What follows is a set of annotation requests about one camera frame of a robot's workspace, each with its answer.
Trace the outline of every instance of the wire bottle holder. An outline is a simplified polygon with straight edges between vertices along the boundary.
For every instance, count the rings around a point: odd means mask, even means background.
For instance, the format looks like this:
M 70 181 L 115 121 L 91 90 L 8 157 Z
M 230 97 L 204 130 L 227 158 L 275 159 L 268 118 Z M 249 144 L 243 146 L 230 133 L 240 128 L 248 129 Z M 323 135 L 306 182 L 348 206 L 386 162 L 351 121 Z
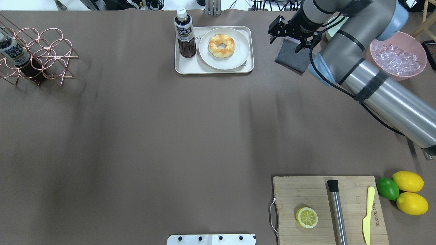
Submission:
M 66 78 L 73 78 L 74 75 L 68 69 L 70 59 L 78 59 L 79 55 L 73 49 L 71 41 L 64 38 L 64 34 L 57 28 L 49 28 L 39 33 L 35 28 L 20 29 L 4 15 L 0 14 L 0 28 L 9 33 L 31 54 L 30 65 L 39 70 L 47 80 L 53 80 L 58 86 L 62 86 Z M 33 60 L 41 64 L 41 68 L 34 67 Z M 19 68 L 15 67 L 3 55 L 0 55 L 0 80 L 16 86 L 20 78 L 31 81 L 36 86 L 41 82 L 30 80 L 33 77 L 26 77 Z

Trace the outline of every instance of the donut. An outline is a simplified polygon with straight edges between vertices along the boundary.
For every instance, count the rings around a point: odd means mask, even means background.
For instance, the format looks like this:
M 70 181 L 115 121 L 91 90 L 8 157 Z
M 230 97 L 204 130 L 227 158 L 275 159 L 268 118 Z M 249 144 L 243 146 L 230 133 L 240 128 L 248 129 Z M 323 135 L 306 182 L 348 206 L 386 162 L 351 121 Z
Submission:
M 224 44 L 225 48 L 218 48 L 219 44 Z M 209 42 L 209 52 L 217 58 L 226 58 L 235 51 L 235 41 L 229 35 L 217 34 Z

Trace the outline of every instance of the metal bracket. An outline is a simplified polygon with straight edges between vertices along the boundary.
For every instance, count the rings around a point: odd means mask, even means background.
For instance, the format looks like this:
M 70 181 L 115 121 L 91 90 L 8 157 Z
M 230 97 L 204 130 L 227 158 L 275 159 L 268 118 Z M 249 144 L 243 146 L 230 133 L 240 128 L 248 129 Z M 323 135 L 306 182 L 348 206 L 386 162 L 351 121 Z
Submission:
M 221 0 L 206 0 L 204 13 L 206 15 L 221 15 Z
M 255 234 L 170 235 L 167 245 L 256 245 Z
M 424 157 L 426 158 L 426 160 L 433 160 L 434 157 L 430 154 L 428 154 L 426 151 L 422 150 L 422 153 L 424 154 Z

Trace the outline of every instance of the wooden cutting board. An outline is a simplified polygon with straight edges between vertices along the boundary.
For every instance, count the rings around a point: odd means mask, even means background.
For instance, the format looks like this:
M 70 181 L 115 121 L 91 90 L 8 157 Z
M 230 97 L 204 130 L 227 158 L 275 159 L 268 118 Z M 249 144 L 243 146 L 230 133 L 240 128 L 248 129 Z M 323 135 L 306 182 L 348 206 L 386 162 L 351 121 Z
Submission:
M 278 218 L 279 245 L 335 245 L 335 220 L 331 214 L 327 180 L 338 180 L 339 196 L 349 245 L 364 245 L 362 219 L 366 215 L 369 186 L 374 176 L 273 177 Z M 306 229 L 296 222 L 299 208 L 310 207 L 318 214 L 318 224 Z M 385 221 L 378 193 L 375 193 L 371 219 L 371 244 L 388 245 Z

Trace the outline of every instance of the white plate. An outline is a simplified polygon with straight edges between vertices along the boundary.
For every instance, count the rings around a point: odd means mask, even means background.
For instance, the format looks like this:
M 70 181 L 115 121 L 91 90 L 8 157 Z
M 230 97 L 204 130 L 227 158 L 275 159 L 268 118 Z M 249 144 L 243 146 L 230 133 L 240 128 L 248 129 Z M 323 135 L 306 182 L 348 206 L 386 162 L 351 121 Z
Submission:
M 217 58 L 209 52 L 209 42 L 217 34 L 227 34 L 235 41 L 235 51 L 231 56 Z M 221 70 L 230 70 L 241 66 L 247 60 L 250 52 L 250 43 L 239 31 L 233 28 L 220 27 L 210 30 L 202 37 L 198 51 L 203 61 L 209 66 Z

